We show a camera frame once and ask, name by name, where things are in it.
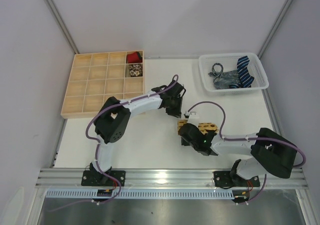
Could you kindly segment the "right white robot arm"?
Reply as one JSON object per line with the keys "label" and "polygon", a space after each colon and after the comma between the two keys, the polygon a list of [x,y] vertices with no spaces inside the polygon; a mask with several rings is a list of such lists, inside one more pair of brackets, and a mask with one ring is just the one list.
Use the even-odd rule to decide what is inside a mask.
{"label": "right white robot arm", "polygon": [[178,135],[183,146],[191,146],[204,156],[249,156],[232,165],[228,179],[234,187],[242,187],[248,180],[264,174],[290,178],[297,155],[293,143],[265,127],[244,137],[222,138],[213,130],[203,134],[195,125],[186,123],[178,129]]}

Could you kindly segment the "yellow patterned tie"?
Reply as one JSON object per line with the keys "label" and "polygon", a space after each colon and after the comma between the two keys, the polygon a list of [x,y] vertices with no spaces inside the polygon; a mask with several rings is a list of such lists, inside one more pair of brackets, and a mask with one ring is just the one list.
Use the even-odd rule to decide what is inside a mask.
{"label": "yellow patterned tie", "polygon": [[177,134],[182,135],[206,135],[209,132],[217,133],[218,126],[210,122],[195,122],[181,119],[177,122]]}

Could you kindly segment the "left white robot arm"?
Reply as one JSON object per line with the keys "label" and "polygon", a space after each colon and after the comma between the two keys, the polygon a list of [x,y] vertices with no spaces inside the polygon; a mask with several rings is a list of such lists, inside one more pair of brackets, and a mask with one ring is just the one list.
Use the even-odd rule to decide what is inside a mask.
{"label": "left white robot arm", "polygon": [[112,168],[113,143],[123,137],[131,118],[158,109],[165,109],[167,115],[180,118],[185,93],[185,87],[178,83],[175,75],[169,85],[154,87],[145,94],[129,99],[108,98],[85,130],[87,139],[97,141],[91,163],[93,169],[106,174]]}

